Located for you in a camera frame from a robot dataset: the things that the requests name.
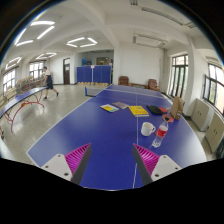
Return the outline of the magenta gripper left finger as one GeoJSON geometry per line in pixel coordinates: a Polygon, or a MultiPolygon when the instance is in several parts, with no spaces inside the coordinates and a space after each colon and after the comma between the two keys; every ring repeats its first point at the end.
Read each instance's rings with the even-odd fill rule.
{"type": "Polygon", "coordinates": [[[91,152],[91,144],[88,143],[66,155],[56,154],[42,166],[42,169],[79,185],[91,152]]]}

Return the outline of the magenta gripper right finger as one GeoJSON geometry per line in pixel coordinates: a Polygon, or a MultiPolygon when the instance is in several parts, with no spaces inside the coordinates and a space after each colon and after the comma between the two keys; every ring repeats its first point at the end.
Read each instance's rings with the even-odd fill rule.
{"type": "Polygon", "coordinates": [[[132,153],[144,185],[181,170],[181,167],[168,155],[159,156],[137,144],[133,145],[132,153]]]}

